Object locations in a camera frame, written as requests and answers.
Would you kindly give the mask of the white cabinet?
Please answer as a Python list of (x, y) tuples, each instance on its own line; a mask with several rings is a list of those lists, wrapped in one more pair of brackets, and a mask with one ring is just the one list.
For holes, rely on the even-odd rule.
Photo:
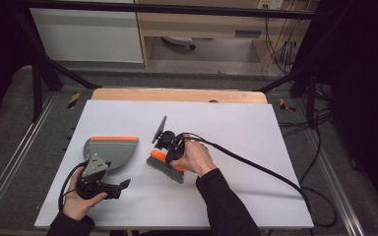
[(142, 63), (134, 13), (31, 9), (47, 54), (54, 60)]

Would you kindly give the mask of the light wooden desk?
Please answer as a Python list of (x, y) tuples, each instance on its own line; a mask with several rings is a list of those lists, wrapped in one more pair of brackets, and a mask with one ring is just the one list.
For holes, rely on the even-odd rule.
[[(134, 0), (137, 4), (189, 5), (259, 9), (259, 0)], [(283, 0), (280, 10), (313, 12), (317, 0)], [(240, 38), (250, 39), (256, 49), (262, 70), (274, 65), (276, 51), (291, 40), (300, 42), (309, 24), (299, 20), (249, 17), (197, 16), (139, 13), (137, 15), (145, 65), (150, 64), (156, 37)]]

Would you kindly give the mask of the white wall power outlet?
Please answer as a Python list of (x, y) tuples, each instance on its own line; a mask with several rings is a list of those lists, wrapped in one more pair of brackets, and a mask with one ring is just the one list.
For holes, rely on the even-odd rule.
[(284, 0), (259, 0), (259, 9), (279, 10), (284, 3)]

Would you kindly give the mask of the grey dustpan with orange edge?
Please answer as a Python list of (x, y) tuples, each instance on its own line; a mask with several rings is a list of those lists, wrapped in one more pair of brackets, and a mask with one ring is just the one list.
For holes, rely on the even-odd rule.
[(138, 142), (138, 137), (93, 136), (84, 145), (84, 159), (98, 155), (104, 161), (111, 161), (109, 169), (119, 168), (133, 156)]

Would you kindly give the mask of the wooden table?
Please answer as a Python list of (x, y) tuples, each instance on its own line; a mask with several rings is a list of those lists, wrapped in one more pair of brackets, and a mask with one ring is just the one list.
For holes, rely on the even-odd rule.
[(172, 88), (97, 88), (92, 100), (268, 103), (266, 96), (257, 91)]

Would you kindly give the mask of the person's left hand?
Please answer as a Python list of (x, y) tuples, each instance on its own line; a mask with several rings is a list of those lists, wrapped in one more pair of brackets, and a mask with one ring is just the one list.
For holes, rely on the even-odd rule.
[(81, 221), (92, 207), (96, 206), (107, 196), (107, 193), (100, 193), (91, 199), (84, 200), (77, 194), (77, 182), (80, 180), (83, 170), (84, 168), (80, 167), (71, 177), (62, 208), (62, 212), (65, 215), (77, 221)]

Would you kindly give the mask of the office chair base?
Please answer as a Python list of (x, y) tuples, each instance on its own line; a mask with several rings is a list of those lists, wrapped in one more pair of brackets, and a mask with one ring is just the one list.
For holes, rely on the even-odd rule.
[(163, 40), (180, 46), (187, 46), (190, 50), (195, 50), (196, 45), (194, 44), (194, 41), (191, 37), (167, 37), (164, 36), (162, 38)]

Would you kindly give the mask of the aluminium floor rail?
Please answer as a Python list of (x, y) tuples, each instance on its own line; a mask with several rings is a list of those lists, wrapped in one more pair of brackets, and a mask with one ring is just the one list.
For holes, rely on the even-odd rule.
[(345, 189), (331, 164), (328, 155), (318, 140), (317, 133), (314, 130), (307, 132), (313, 147), (318, 151), (317, 159), (319, 166), (327, 182), (328, 188), (333, 196), (336, 207), (340, 213), (342, 221), (346, 227), (349, 236), (364, 236), (364, 230), (356, 216), (350, 200), (347, 197)]
[(11, 184), (15, 174), (17, 173), (19, 167), (21, 166), (25, 156), (27, 155), (36, 135), (40, 131), (42, 124), (47, 118), (53, 104), (54, 100), (58, 96), (58, 92), (52, 92), (41, 106), (42, 112), (37, 117), (37, 119), (32, 122), (27, 129), (27, 132), (21, 139), (16, 150), (12, 154), (9, 162), (5, 166), (3, 172), (0, 175), (0, 202), (5, 195), (9, 185)]

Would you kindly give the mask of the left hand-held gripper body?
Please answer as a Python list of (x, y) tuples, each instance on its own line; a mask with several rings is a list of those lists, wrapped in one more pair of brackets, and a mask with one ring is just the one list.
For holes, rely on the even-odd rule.
[(103, 178), (109, 168), (98, 155), (87, 158), (81, 166), (84, 170), (77, 182), (76, 192), (84, 200), (91, 199), (100, 193), (107, 193), (106, 200), (118, 199), (121, 195), (119, 185), (107, 184)]

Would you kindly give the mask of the black metal frame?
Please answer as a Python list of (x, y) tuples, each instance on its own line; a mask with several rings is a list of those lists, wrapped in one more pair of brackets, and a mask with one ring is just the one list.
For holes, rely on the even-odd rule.
[(26, 19), (25, 12), (30, 8), (77, 10), (77, 11), (100, 11), (100, 12), (131, 12), (152, 14), (180, 14), (197, 16), (225, 16), (225, 17), (249, 17), (264, 19), (297, 19), (297, 20), (321, 20), (326, 15), (315, 12), (287, 11), (287, 10), (260, 10), (244, 8), (184, 6), (184, 5), (161, 5), (161, 4), (134, 4), (134, 3), (109, 3), (90, 1), (61, 1), (61, 0), (10, 0), (10, 6), (14, 15), (22, 27), (24, 35), (32, 49), (33, 87), (34, 87), (34, 116), (35, 121), (41, 112), (40, 78), (43, 78), (51, 90), (61, 90), (62, 85), (55, 74), (59, 71), (71, 80), (79, 83), (87, 89), (99, 89), (80, 76), (69, 71), (59, 63), (51, 59), (40, 42), (39, 33), (34, 32), (32, 25)]

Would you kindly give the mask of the orange brush with grey bristles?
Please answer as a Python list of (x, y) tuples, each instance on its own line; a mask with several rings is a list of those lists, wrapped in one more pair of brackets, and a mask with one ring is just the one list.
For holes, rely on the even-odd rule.
[(153, 149), (147, 159), (147, 164), (162, 172), (171, 180), (183, 184), (184, 183), (184, 167), (172, 167), (166, 163), (166, 154), (160, 150)]

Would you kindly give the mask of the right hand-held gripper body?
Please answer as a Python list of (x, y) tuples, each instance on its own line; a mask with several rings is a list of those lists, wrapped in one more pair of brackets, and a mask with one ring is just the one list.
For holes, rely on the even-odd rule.
[(166, 116), (164, 116), (154, 134), (153, 144), (155, 148), (165, 148), (167, 152), (175, 152), (178, 159), (182, 157), (185, 150), (185, 141), (183, 135), (175, 135), (172, 131), (164, 129), (166, 123)]

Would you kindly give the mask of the white board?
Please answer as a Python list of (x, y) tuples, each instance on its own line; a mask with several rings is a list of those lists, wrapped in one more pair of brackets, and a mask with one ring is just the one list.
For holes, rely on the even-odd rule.
[[(171, 164), (185, 169), (177, 183), (148, 165), (163, 125), (184, 145)], [(129, 183), (116, 200), (83, 200), (78, 182), (90, 138), (133, 138), (127, 161), (107, 172)], [(305, 198), (269, 104), (90, 100), (61, 162), (36, 226), (56, 217), (103, 229), (196, 230), (255, 235), (263, 228), (310, 228)]]

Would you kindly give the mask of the person's right hand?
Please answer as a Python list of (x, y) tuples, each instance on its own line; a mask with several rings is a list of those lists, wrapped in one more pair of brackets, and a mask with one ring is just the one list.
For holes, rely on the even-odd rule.
[(200, 142), (194, 141), (186, 141), (182, 157), (177, 160), (171, 160), (169, 164), (173, 167), (184, 167), (199, 176), (204, 176), (217, 169), (208, 149)]

